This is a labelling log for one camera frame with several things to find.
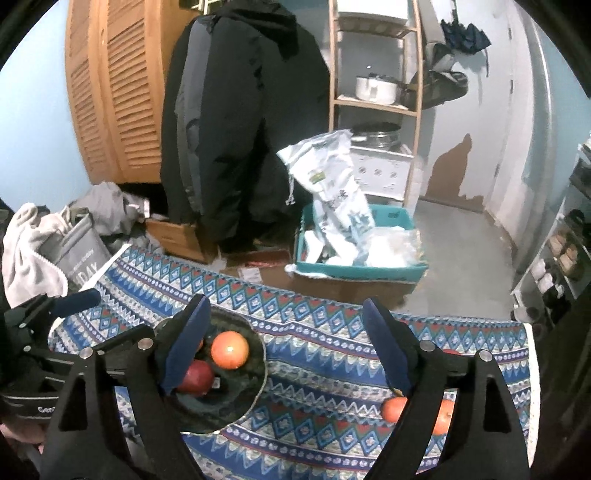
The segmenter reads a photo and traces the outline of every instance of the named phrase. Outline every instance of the concrete floor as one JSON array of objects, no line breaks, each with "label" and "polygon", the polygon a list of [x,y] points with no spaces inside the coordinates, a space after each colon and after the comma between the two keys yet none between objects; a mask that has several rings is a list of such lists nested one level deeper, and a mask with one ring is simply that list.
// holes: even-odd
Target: concrete floor
[{"label": "concrete floor", "polygon": [[420,201],[414,222],[429,270],[401,311],[509,319],[511,247],[483,214]]}]

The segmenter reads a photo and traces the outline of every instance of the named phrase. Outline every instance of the cardboard box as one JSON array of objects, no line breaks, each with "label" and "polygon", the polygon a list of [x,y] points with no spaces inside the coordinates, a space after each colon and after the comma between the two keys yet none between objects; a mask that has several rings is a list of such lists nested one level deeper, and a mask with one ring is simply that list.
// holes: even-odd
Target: cardboard box
[{"label": "cardboard box", "polygon": [[232,267],[220,272],[251,283],[291,290],[301,295],[361,305],[369,297],[377,297],[390,310],[404,303],[414,284],[381,280],[341,280],[338,278],[308,278],[289,275],[285,265],[273,267]]},{"label": "cardboard box", "polygon": [[146,230],[160,242],[167,253],[177,257],[205,264],[217,257],[217,245],[197,225],[177,225],[148,218]]}]

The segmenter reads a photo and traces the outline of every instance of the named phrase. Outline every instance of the hood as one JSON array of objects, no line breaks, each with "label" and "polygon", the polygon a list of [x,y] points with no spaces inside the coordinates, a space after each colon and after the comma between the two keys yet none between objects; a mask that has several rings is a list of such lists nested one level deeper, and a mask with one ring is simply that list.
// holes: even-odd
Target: hood
[{"label": "hood", "polygon": [[222,6],[215,16],[217,19],[226,17],[247,23],[277,43],[297,38],[296,16],[271,0],[232,0]]}]

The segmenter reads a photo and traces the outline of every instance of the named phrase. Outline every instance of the black coat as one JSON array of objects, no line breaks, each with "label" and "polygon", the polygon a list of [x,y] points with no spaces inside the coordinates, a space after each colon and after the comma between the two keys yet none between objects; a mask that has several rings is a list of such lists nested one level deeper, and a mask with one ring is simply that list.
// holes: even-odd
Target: black coat
[{"label": "black coat", "polygon": [[280,4],[233,0],[217,13],[199,157],[203,223],[214,241],[298,217],[310,195],[276,152],[328,129],[329,73],[314,37]]},{"label": "black coat", "polygon": [[174,46],[166,78],[162,111],[160,182],[162,182],[166,192],[168,217],[174,223],[190,223],[196,217],[195,212],[191,209],[181,178],[180,164],[178,162],[177,115],[174,111],[178,90],[183,78],[189,34],[193,22],[194,20],[185,27]]}]

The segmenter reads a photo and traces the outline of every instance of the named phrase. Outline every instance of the red apple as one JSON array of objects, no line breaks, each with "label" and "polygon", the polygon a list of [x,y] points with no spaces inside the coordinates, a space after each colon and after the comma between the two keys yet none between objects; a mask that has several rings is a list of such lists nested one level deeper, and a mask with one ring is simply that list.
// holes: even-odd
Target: red apple
[{"label": "red apple", "polygon": [[213,385],[213,370],[207,362],[203,360],[193,360],[183,383],[181,383],[177,390],[182,393],[189,393],[196,397],[202,397],[211,389]]}]

